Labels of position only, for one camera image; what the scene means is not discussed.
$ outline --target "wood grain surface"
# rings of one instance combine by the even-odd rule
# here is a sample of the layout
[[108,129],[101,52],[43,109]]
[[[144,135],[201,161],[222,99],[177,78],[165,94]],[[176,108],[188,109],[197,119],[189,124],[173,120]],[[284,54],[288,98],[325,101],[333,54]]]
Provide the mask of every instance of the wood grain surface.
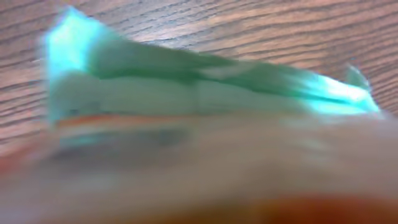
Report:
[[268,60],[336,78],[346,63],[398,114],[396,0],[1,0],[0,147],[45,116],[39,38],[71,4],[141,42]]

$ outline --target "plastic wrapper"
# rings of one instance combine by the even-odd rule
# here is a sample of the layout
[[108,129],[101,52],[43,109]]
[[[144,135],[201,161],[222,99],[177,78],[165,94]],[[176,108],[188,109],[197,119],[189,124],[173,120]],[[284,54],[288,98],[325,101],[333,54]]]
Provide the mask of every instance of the plastic wrapper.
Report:
[[130,42],[71,9],[0,223],[398,223],[395,119],[348,82]]

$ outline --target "green plastic packaging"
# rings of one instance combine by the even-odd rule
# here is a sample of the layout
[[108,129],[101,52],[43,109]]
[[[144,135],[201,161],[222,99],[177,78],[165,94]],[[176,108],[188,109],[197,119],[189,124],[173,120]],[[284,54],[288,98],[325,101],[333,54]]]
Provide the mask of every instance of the green plastic packaging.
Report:
[[49,120],[96,114],[378,112],[356,68],[348,83],[286,65],[140,44],[71,8],[45,36]]

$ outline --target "fold in plastic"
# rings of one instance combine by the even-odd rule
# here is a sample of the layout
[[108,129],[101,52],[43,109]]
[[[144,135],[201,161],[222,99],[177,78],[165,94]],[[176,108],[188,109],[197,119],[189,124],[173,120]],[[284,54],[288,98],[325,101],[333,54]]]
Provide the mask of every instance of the fold in plastic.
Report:
[[286,65],[144,45],[72,8],[45,36],[45,57],[50,121],[94,114],[379,111],[354,67],[347,84]]

